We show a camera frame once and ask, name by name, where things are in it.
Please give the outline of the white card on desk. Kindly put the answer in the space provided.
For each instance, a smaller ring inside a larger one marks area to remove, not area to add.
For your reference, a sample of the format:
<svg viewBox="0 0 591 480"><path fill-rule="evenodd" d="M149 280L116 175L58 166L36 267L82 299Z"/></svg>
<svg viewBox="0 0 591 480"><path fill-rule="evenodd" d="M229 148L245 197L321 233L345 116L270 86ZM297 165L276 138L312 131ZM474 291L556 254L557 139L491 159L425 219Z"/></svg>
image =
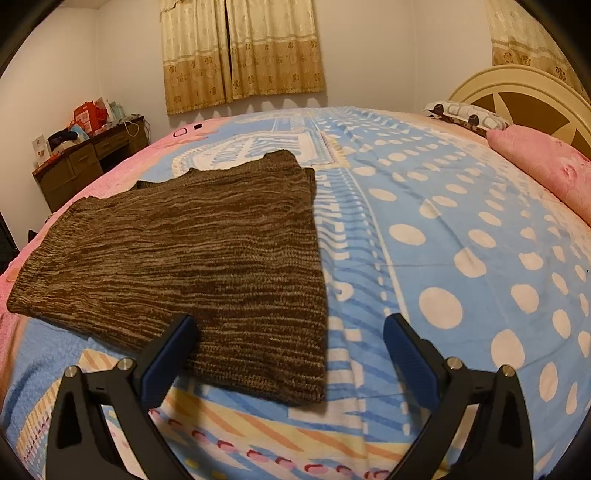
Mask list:
<svg viewBox="0 0 591 480"><path fill-rule="evenodd" d="M36 166L42 165L52 156L52 150L43 134L39 135L32 141L32 146L36 157Z"/></svg>

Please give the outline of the brown knitted sweater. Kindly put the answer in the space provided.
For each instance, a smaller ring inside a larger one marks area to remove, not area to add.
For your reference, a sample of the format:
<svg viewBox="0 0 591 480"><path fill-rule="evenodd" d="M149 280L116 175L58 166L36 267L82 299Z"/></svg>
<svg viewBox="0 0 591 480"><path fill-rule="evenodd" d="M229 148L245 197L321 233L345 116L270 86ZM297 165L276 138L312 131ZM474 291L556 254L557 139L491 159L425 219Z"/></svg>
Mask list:
<svg viewBox="0 0 591 480"><path fill-rule="evenodd" d="M10 290L14 314L136 352L197 321L199 380L290 406L325 400L328 298L315 172L287 150L73 203Z"/></svg>

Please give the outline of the blue polka dot bedsheet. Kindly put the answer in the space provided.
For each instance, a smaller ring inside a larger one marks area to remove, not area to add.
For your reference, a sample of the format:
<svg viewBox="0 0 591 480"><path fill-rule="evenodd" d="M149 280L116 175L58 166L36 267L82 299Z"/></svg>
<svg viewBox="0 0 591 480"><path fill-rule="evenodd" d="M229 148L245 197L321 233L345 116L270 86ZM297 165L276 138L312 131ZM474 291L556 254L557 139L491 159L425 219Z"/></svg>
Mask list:
<svg viewBox="0 0 591 480"><path fill-rule="evenodd" d="M534 475L548 478L590 407L589 226L469 131L354 107L233 117L138 180L279 149L317 172L328 401L290 408L177 381L152 417L191 475L385 478L427 418L384 345L398 311L445 356L516 369Z"/></svg>

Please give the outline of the cream wooden headboard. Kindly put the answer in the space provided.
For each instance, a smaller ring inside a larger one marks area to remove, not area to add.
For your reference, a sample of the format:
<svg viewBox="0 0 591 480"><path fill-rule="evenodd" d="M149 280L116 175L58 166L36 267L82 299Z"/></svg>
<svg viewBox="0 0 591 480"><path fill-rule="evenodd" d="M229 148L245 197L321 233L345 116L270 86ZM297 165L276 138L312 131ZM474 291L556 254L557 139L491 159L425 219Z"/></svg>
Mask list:
<svg viewBox="0 0 591 480"><path fill-rule="evenodd" d="M590 103L547 72L495 66L470 77L450 99L485 108L510 124L539 130L590 155Z"/></svg>

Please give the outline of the pink fleece blanket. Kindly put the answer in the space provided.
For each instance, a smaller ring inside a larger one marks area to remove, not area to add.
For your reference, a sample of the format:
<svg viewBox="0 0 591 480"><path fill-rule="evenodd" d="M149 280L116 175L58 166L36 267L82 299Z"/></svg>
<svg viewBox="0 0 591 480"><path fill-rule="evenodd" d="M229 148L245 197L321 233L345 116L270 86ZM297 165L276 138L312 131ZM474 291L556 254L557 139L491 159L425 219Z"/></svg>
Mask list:
<svg viewBox="0 0 591 480"><path fill-rule="evenodd" d="M204 120L200 122L201 127L198 129L197 123L185 125L186 134L181 134L182 127L178 127L172 133L124 160L113 170L102 175L81 192L77 193L56 213L53 213L34 239L9 264L7 270L1 275L1 405L4 405L12 383L11 377L26 327L26 321L22 316L8 312L6 303L19 271L32 252L40 246L51 226L73 203L81 198L89 196L107 198L127 191L145 171L157 164L165 155L172 153L182 144L206 139L221 128L221 125L228 122L228 120L229 117Z"/></svg>

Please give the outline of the black bag on desk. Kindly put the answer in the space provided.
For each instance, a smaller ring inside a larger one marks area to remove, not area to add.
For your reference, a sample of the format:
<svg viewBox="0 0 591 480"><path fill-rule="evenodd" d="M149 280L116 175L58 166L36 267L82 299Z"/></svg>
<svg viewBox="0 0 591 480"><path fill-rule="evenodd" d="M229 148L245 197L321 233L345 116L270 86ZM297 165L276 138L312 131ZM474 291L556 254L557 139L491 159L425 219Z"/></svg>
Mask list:
<svg viewBox="0 0 591 480"><path fill-rule="evenodd" d="M65 145L65 148L70 148L78 142L77 132L69 129L60 130L48 138L48 144L53 153L57 152L62 145Z"/></svg>

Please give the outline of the beige patterned window curtain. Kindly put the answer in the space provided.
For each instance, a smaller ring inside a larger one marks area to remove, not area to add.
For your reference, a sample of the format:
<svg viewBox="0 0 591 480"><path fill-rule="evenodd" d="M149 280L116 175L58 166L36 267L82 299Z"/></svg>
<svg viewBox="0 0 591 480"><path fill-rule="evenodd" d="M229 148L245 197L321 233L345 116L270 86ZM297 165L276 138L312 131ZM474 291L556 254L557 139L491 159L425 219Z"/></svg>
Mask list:
<svg viewBox="0 0 591 480"><path fill-rule="evenodd" d="M310 1L162 1L166 112L325 91Z"/></svg>

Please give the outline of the dark wooden desk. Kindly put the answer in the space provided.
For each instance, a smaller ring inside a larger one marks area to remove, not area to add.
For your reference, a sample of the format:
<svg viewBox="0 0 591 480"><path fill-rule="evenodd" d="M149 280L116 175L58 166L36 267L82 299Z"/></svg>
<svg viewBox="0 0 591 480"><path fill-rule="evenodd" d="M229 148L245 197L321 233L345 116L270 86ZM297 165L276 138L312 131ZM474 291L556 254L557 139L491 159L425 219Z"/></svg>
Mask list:
<svg viewBox="0 0 591 480"><path fill-rule="evenodd" d="M122 161L148 146L143 116L131 116L37 167L32 175L51 212Z"/></svg>

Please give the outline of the pink pillow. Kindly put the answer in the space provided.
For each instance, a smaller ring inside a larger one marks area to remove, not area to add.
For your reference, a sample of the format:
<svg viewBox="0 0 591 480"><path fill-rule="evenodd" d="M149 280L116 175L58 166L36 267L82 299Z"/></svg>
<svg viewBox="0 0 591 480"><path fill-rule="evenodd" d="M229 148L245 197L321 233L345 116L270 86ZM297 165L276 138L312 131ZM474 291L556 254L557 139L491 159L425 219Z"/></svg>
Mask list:
<svg viewBox="0 0 591 480"><path fill-rule="evenodd" d="M489 146L590 223L590 160L571 145L524 126L487 132Z"/></svg>

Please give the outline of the red gift box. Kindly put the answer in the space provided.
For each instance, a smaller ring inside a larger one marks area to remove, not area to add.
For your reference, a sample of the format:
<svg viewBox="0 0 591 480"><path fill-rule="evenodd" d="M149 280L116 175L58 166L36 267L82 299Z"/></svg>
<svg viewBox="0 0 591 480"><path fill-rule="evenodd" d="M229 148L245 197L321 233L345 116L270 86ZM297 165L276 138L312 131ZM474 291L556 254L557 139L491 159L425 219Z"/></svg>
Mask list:
<svg viewBox="0 0 591 480"><path fill-rule="evenodd" d="M106 123L107 109L96 102L85 102L73 111L73 121L89 136L94 135Z"/></svg>

